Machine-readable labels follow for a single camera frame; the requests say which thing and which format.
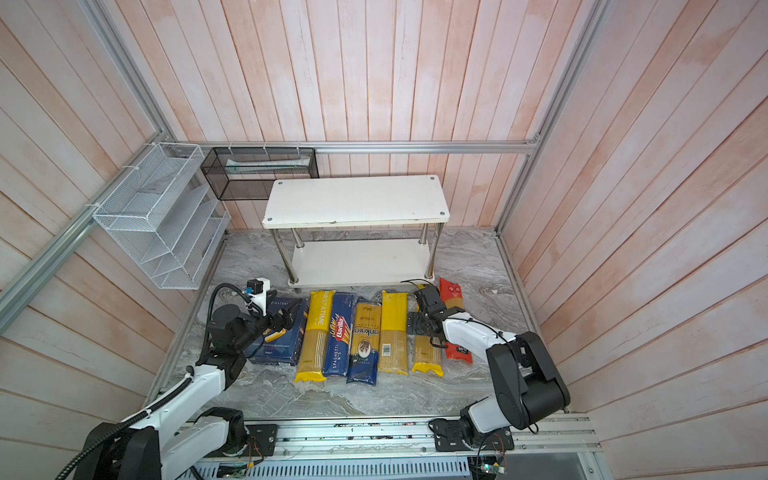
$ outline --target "wire mesh file rack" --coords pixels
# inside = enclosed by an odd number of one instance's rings
[[[187,187],[202,161],[197,145],[156,145],[94,215],[160,288],[198,288],[230,220],[207,185]]]
[[[201,168],[219,200],[267,200],[275,180],[318,178],[312,148],[214,147]]]

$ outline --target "gray marble surface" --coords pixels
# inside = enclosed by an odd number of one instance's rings
[[[417,229],[403,230],[323,230],[303,232],[304,240],[418,237]],[[290,232],[283,241],[293,251]],[[465,308],[478,319],[500,329],[521,333],[527,330],[520,305],[515,298],[495,233],[488,229],[445,229],[435,260],[435,275],[462,286]],[[223,256],[208,286],[208,294],[222,282],[244,285],[246,280],[263,276],[273,281],[280,294],[296,295],[287,287],[287,275],[277,248],[268,232],[234,233],[227,239]],[[336,288],[372,298],[382,287]],[[388,291],[412,292],[415,287],[387,286]],[[223,290],[217,306],[239,299]],[[308,296],[303,291],[301,296]],[[205,315],[210,297],[197,314],[195,324],[179,357],[168,386],[183,375],[200,355]],[[413,365],[413,337],[409,337],[409,367]],[[257,366],[246,362],[240,377],[225,392],[209,402],[211,406],[240,409],[247,419],[307,418],[363,415],[458,415],[458,411],[493,392],[487,366],[469,365],[443,358],[444,377],[411,372],[408,376],[379,374],[376,386],[347,384],[344,378],[325,382],[294,383],[296,367]]]

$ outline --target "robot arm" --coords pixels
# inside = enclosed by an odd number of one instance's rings
[[[249,313],[232,304],[212,312],[216,294],[223,287],[238,292]],[[75,480],[166,480],[177,478],[215,450],[234,455],[242,452],[248,433],[243,413],[238,410],[209,409],[189,429],[177,432],[206,402],[229,388],[245,365],[243,351],[254,340],[267,329],[293,328],[290,312],[266,311],[269,288],[267,279],[251,280],[244,291],[229,284],[217,286],[211,295],[203,351],[196,366],[188,366],[184,378],[142,412],[121,424],[103,423],[91,431],[80,458],[75,457],[58,478],[66,478],[79,463]],[[104,439],[116,429],[117,434]]]
[[[571,402],[538,335],[502,332],[459,308],[446,308],[434,286],[415,295],[432,333],[463,346],[476,359],[487,362],[491,371],[495,394],[462,410],[465,439],[475,443],[478,437],[507,426],[525,429]],[[531,368],[531,373],[523,376],[523,368]]]

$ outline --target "pink wooden wall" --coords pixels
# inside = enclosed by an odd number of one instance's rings
[[[524,140],[594,0],[105,0],[188,141]],[[498,222],[516,154],[320,155],[323,176],[436,174],[451,225]],[[259,229],[263,202],[230,202]]]
[[[767,25],[616,2],[504,232],[616,478],[768,478]]]
[[[78,0],[0,2],[0,289],[154,133]],[[53,478],[140,408],[188,297],[86,239],[0,339],[3,475]]]

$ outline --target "black wire mesh basket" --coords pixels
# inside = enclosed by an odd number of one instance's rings
[[[201,167],[219,200],[268,200],[275,180],[318,178],[312,148],[214,147]]]

